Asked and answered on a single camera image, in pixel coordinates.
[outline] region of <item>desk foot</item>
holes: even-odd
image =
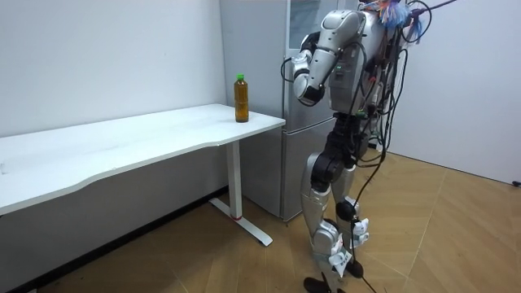
[[[225,203],[220,201],[219,199],[211,199],[210,203],[213,204],[216,208],[220,209],[223,213],[230,217],[235,223],[239,224],[246,231],[248,231],[251,235],[253,235],[260,243],[264,246],[269,246],[274,240],[266,233],[264,233],[261,229],[254,226],[250,221],[246,220],[244,217],[241,217],[239,220],[234,220],[230,215],[230,207],[228,207]]]

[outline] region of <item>robot leg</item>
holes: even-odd
[[[336,223],[339,227],[339,232],[344,238],[345,249],[352,254],[352,244],[354,247],[361,246],[369,239],[367,228],[369,220],[358,220],[360,215],[360,204],[355,204],[356,200],[349,197],[352,182],[354,179],[356,166],[352,168],[344,168],[340,177],[333,182],[333,197],[335,198]],[[354,258],[349,262],[346,270],[355,278],[361,278],[364,274],[363,267]]]
[[[351,259],[351,254],[344,248],[344,241],[336,223],[323,218],[331,194],[331,186],[325,192],[316,191],[311,187],[311,172],[318,156],[319,154],[313,154],[308,159],[300,193],[304,219],[311,238],[313,258],[322,271],[323,281],[306,278],[304,288],[310,293],[343,293],[341,278]]]

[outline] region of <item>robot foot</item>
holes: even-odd
[[[308,293],[332,293],[326,281],[319,281],[316,278],[306,278],[304,280],[304,289]],[[345,291],[339,289],[336,293],[345,293]]]
[[[364,277],[364,267],[357,260],[349,262],[345,269],[355,278]]]

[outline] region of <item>white wall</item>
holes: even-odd
[[[433,12],[422,43],[409,51],[390,151],[499,181],[521,179],[521,40],[516,11],[505,8],[518,4],[462,0]]]
[[[211,0],[0,2],[0,136],[225,98]]]
[[[214,0],[0,2],[0,137],[225,103],[219,9]],[[196,151],[5,215],[0,292],[225,186],[223,155]]]

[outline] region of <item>wooden floor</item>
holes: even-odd
[[[361,208],[370,241],[357,259],[378,293],[521,292],[520,189],[390,155]],[[244,214],[271,246],[207,203],[38,292],[304,293],[320,276],[304,218],[285,224],[247,200]],[[345,290],[370,292],[350,277]]]

